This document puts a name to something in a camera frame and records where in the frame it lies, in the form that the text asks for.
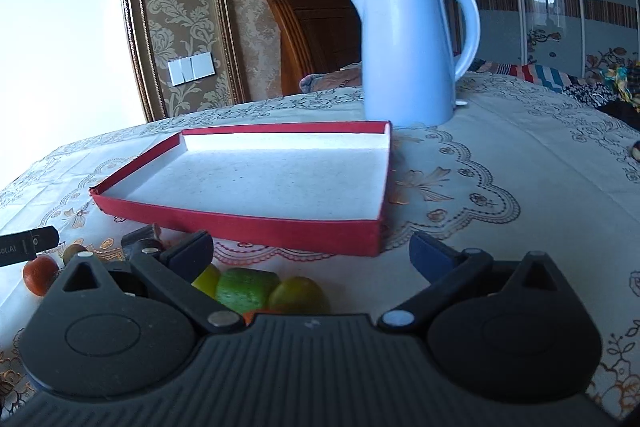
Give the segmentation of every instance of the switch panel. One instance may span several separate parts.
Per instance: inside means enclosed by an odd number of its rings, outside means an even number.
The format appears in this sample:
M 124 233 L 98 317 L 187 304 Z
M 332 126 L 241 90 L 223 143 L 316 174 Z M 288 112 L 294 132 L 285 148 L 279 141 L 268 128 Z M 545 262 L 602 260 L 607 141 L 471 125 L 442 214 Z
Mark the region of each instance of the switch panel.
M 209 52 L 172 60 L 168 63 L 168 67 L 171 83 L 174 86 L 216 73 L 213 57 Z

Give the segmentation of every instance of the table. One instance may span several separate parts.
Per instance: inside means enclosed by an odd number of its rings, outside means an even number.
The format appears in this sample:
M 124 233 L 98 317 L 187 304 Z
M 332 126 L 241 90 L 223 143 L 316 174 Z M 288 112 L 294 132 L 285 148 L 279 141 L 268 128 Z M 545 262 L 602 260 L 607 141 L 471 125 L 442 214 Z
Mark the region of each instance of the table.
M 61 147 L 0 192 L 0 234 L 54 225 L 59 258 L 70 243 L 121 257 L 119 239 L 140 223 L 102 214 L 88 188 L 183 128 L 252 122 L 361 120 L 363 93 L 342 88 L 181 115 Z M 215 241 L 220 266 L 253 266 L 282 279 L 315 279 L 335 312 L 386 309 L 427 286 L 407 241 L 424 230 L 461 250 L 496 259 L 547 251 L 581 297 L 604 343 L 589 393 L 623 417 L 640 393 L 640 164 L 627 148 L 640 133 L 580 103 L 514 77 L 468 73 L 468 101 L 437 128 L 397 128 L 386 202 L 385 251 L 331 256 Z M 180 233 L 165 230 L 163 238 Z M 33 394 L 19 360 L 19 335 L 39 299 L 22 266 L 0 269 L 0 405 L 7 415 Z

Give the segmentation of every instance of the blue kettle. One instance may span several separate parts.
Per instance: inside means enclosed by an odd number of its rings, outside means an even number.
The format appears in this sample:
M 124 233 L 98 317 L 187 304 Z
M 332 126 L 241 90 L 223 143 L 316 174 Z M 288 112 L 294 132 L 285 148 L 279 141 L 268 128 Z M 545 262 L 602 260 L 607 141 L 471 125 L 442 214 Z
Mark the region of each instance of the blue kettle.
M 453 117 L 456 81 L 480 42 L 475 0 L 457 0 L 465 20 L 454 63 L 444 0 L 351 0 L 362 23 L 362 85 L 367 120 L 440 125 Z

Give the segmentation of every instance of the wooden chair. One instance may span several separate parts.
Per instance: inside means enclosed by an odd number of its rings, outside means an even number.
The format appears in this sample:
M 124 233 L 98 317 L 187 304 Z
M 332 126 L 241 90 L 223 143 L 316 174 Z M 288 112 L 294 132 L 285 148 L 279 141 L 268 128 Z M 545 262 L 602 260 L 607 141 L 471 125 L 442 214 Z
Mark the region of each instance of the wooden chair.
M 360 18 L 350 0 L 267 0 L 280 27 L 282 94 L 311 73 L 360 61 Z

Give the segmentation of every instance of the red box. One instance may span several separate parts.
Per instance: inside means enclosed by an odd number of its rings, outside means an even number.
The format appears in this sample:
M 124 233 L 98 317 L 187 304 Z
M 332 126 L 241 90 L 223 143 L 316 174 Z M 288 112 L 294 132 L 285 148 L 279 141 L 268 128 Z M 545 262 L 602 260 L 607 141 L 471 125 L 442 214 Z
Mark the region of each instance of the red box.
M 388 122 L 188 129 L 92 187 L 112 216 L 255 245 L 380 253 Z

